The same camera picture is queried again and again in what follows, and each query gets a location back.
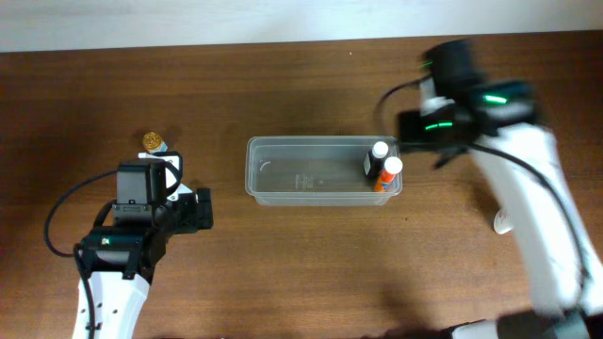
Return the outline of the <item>orange bottle white cap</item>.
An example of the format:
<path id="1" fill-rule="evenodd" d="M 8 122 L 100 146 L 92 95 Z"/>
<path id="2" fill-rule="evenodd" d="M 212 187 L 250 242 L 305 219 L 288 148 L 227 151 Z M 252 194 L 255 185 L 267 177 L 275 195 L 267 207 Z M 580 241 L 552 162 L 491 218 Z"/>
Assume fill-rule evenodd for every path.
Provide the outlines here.
<path id="1" fill-rule="evenodd" d="M 403 163 L 395 156 L 387 157 L 383 162 L 383 168 L 374 185 L 374 191 L 383 193 L 389 189 L 396 176 L 402 171 Z"/>

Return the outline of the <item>black bottle white cap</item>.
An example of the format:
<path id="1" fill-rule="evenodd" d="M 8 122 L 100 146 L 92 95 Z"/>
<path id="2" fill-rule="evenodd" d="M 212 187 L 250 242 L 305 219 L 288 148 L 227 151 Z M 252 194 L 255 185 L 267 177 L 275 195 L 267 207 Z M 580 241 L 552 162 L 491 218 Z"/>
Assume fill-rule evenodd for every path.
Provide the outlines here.
<path id="1" fill-rule="evenodd" d="M 368 180 L 378 177 L 383 168 L 383 161 L 388 156 L 389 146 L 384 141 L 376 142 L 367 152 L 363 162 L 364 175 Z"/>

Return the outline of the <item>gold lid small jar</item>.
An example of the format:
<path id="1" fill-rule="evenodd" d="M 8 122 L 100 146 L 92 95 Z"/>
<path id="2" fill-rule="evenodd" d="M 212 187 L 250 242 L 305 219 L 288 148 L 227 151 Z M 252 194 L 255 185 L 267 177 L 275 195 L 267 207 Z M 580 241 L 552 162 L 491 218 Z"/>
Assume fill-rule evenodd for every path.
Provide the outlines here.
<path id="1" fill-rule="evenodd" d="M 147 153 L 162 153 L 168 150 L 168 146 L 161 135 L 156 132 L 148 132 L 142 137 L 142 146 Z"/>

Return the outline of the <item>white bottle clear cap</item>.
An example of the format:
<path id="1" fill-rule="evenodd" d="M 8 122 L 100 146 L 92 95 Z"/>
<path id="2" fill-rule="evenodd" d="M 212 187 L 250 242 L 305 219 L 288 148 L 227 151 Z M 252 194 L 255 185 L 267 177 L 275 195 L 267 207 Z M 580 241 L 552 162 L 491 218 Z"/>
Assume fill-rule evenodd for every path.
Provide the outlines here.
<path id="1" fill-rule="evenodd" d="M 500 209 L 496 213 L 493 222 L 493 228 L 497 234 L 506 234 L 513 229 L 513 223 L 508 217 L 507 211 L 505 209 Z"/>

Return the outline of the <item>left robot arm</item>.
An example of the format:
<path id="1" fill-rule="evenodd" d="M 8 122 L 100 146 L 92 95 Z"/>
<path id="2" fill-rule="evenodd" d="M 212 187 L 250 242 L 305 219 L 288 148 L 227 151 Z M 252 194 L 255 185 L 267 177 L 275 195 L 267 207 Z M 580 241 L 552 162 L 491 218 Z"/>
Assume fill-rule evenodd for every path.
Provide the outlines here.
<path id="1" fill-rule="evenodd" d="M 206 187 L 181 193 L 175 201 L 108 202 L 73 247 L 80 275 L 73 337 L 131 338 L 170 239 L 212 226 Z"/>

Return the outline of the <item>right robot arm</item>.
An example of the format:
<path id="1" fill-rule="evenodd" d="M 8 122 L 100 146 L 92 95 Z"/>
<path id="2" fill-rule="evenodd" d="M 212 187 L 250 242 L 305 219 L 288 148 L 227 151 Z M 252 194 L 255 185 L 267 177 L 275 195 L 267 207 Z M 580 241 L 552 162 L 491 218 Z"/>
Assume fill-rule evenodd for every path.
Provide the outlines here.
<path id="1" fill-rule="evenodd" d="M 441 164 L 468 153 L 511 225 L 530 278 L 532 307 L 439 331 L 442 338 L 598 338 L 602 264 L 565 182 L 556 139 L 532 87 L 490 82 L 470 45 L 453 40 L 423 56 L 421 107 L 399 115 L 405 152 Z"/>

